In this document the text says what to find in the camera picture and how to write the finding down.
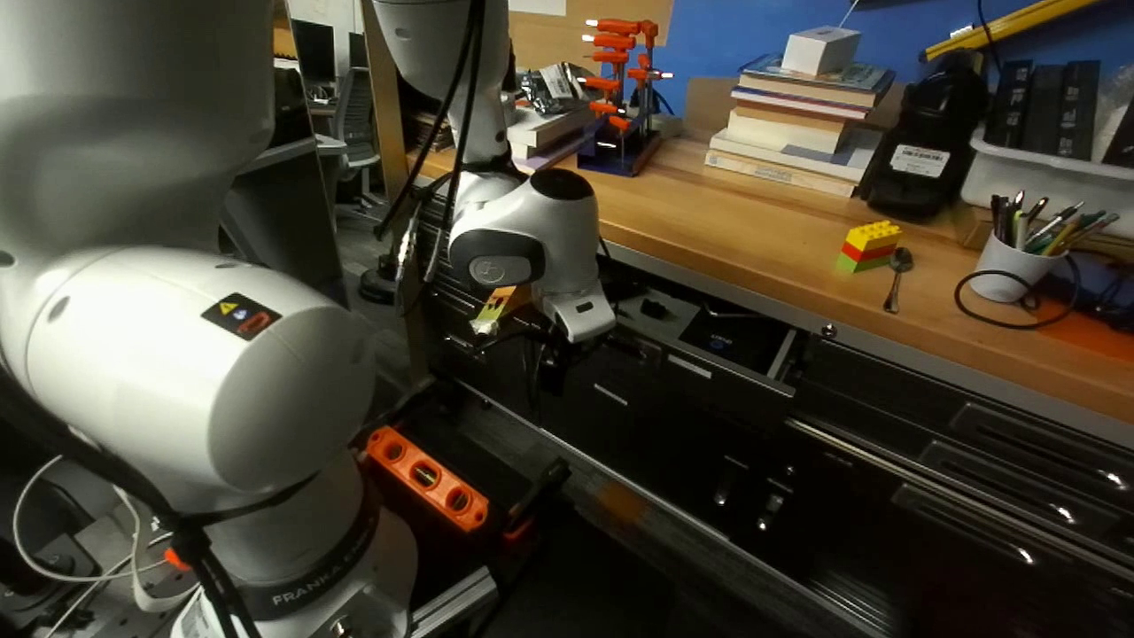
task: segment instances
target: paper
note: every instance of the paper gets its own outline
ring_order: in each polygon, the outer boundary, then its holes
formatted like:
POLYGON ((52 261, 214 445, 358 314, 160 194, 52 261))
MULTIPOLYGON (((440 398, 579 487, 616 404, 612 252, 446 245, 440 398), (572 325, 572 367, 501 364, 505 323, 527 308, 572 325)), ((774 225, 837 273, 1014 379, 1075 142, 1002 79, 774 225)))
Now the paper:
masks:
POLYGON ((567 14, 567 0, 509 0, 514 14, 567 14))

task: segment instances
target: pen holder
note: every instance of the pen holder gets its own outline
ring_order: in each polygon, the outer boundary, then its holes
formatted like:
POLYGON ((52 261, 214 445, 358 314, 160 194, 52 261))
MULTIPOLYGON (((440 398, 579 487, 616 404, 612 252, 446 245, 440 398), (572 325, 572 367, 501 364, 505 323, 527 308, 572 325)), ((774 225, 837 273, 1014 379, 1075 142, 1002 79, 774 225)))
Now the pen holder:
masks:
POLYGON ((990 234, 987 252, 974 265, 971 292, 1014 305, 1020 300, 1046 273, 1053 273, 1057 261, 1065 261, 1066 252, 1059 256, 1034 256, 1014 245, 1002 245, 996 234, 990 234))

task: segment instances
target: wooden workbench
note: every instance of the wooden workbench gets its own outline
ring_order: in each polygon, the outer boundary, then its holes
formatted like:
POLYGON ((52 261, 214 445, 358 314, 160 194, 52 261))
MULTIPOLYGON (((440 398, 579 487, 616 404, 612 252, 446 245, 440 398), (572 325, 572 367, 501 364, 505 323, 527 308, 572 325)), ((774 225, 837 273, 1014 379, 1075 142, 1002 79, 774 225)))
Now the wooden workbench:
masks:
POLYGON ((1134 337, 1085 314, 1050 330, 1001 330, 968 319, 952 305, 952 288, 978 256, 959 249, 946 216, 900 225, 916 271, 900 292, 900 314, 891 314, 883 313, 891 271, 854 277, 832 271, 848 226, 878 221, 878 212, 854 197, 710 169, 702 155, 702 142, 672 138, 638 176, 587 169, 601 238, 672 273, 691 273, 691 279, 739 292, 735 298, 757 313, 769 300, 878 337, 898 350, 951 362, 974 379, 1002 379, 1020 388, 1026 402, 1037 398, 1037 412, 1046 402, 1066 404, 1072 424, 1092 423, 1087 430, 1134 445, 1134 337))

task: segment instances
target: blue wall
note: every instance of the blue wall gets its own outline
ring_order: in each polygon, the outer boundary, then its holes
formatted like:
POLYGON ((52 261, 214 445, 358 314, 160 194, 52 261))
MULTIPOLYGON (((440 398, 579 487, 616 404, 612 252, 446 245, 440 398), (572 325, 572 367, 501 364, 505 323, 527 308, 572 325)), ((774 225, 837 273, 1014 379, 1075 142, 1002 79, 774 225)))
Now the blue wall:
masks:
MULTIPOLYGON (((990 21, 1029 0, 987 0, 990 21)), ((779 57, 792 32, 837 24, 848 0, 672 0, 669 41, 655 63, 672 70, 664 96, 685 110, 687 79, 729 79, 756 57, 779 57)), ((861 32, 857 61, 920 79, 917 52, 956 24, 978 24, 978 0, 861 0, 848 28, 861 32)), ((1106 0, 1057 24, 1001 41, 1001 57, 1075 61, 1095 57, 1113 76, 1134 63, 1134 0, 1106 0)))

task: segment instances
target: wooden countertop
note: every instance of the wooden countertop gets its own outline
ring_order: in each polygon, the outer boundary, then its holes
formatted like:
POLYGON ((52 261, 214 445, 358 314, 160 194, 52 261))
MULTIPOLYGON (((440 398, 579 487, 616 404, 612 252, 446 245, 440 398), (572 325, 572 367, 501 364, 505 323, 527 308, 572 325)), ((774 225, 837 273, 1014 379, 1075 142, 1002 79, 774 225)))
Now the wooden countertop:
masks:
POLYGON ((883 313, 891 271, 832 271, 842 234, 878 221, 866 203, 800 187, 767 187, 710 169, 704 147, 668 142, 638 176, 584 169, 610 245, 672 261, 756 298, 816 313, 916 350, 1011 379, 1115 423, 1134 438, 1134 337, 1087 314, 1046 330, 1001 330, 968 319, 952 288, 974 265, 951 221, 900 225, 916 271, 900 314, 883 313))

